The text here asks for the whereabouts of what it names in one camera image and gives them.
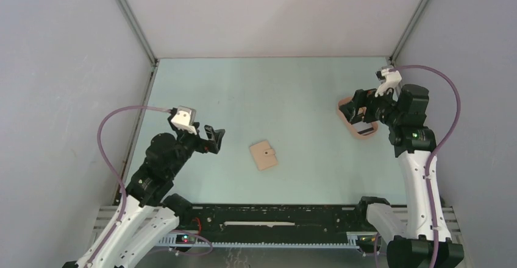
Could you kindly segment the beige leather card holder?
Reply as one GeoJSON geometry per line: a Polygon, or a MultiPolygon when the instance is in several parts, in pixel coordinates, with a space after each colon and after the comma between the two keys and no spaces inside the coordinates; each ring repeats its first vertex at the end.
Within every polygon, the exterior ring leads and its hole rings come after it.
{"type": "Polygon", "coordinates": [[[259,171],[264,171],[279,164],[276,151],[267,140],[251,145],[249,150],[259,171]]]}

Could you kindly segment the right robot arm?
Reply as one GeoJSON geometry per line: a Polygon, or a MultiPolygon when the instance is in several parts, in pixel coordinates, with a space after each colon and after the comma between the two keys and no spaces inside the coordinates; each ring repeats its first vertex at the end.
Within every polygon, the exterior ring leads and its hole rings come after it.
{"type": "Polygon", "coordinates": [[[434,132],[424,125],[429,92],[418,85],[404,85],[397,99],[393,90],[357,90],[338,103],[338,114],[356,136],[356,124],[376,122],[389,129],[404,180],[408,218],[402,222],[384,199],[362,198],[364,208],[354,214],[362,230],[373,227],[387,243],[389,267],[457,267],[464,259],[461,244],[452,241],[436,182],[437,143],[434,132]]]}

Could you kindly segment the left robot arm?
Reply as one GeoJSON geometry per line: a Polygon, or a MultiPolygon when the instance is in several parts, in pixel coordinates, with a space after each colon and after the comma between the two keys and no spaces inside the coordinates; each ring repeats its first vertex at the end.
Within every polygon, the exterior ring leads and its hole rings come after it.
{"type": "Polygon", "coordinates": [[[191,203],[169,191],[195,152],[220,151],[226,131],[204,128],[206,139],[179,129],[153,137],[108,227],[84,256],[64,267],[135,267],[161,237],[188,228],[193,221],[191,203]]]}

